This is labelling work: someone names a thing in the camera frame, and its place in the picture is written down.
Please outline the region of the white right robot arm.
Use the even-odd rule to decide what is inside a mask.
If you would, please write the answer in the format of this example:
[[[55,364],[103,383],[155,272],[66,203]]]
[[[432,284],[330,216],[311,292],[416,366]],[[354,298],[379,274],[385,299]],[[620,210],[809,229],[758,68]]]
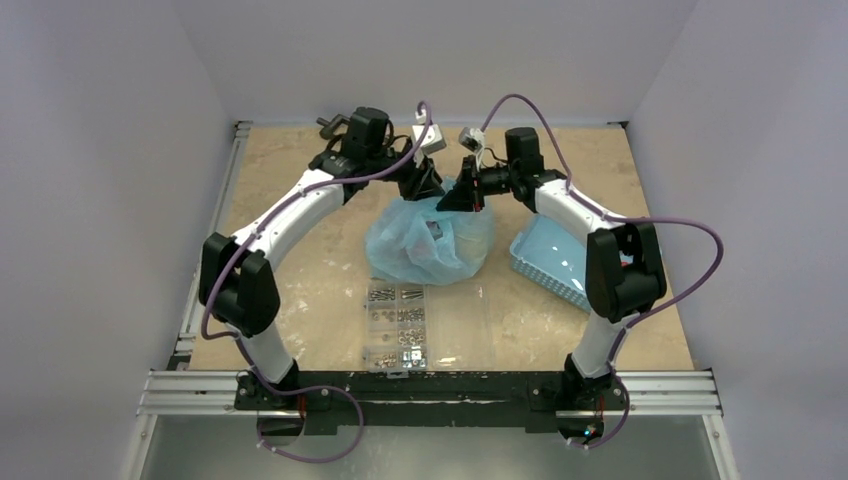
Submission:
[[[478,213],[487,197],[509,193],[566,230],[586,250],[584,288],[590,316],[578,346],[565,361],[561,381],[564,399],[584,407],[599,396],[600,380],[613,375],[626,322],[648,312],[667,292],[656,230],[649,223],[613,219],[571,186],[567,174],[546,168],[532,127],[506,131],[506,159],[498,166],[481,163],[482,130],[463,129],[459,142],[470,153],[438,210]]]

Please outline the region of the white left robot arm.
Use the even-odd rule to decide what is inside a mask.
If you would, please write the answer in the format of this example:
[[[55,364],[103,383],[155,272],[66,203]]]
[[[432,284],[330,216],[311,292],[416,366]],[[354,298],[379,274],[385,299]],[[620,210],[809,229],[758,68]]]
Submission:
[[[416,122],[397,150],[389,115],[358,107],[348,116],[323,122],[327,144],[296,184],[257,219],[231,235],[212,233],[203,243],[198,301],[200,334],[214,339],[210,319],[234,340],[261,380],[259,395],[272,408],[292,405],[302,392],[299,369],[274,326],[281,306],[275,271],[303,237],[373,181],[394,182],[409,200],[433,196],[441,187],[427,148],[436,141],[432,109],[420,101]]]

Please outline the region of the light blue plastic basket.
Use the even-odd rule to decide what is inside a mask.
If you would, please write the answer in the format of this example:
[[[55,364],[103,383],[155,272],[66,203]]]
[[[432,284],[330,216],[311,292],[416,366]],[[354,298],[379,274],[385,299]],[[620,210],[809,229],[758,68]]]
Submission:
[[[511,268],[533,283],[589,313],[586,249],[546,217],[533,216],[509,247]]]

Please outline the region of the light blue printed plastic bag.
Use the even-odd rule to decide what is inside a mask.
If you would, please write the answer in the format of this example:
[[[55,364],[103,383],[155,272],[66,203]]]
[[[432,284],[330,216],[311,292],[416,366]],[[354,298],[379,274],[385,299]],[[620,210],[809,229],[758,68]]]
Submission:
[[[493,209],[439,211],[439,201],[396,198],[382,210],[364,238],[374,277],[446,286],[478,273],[495,242]]]

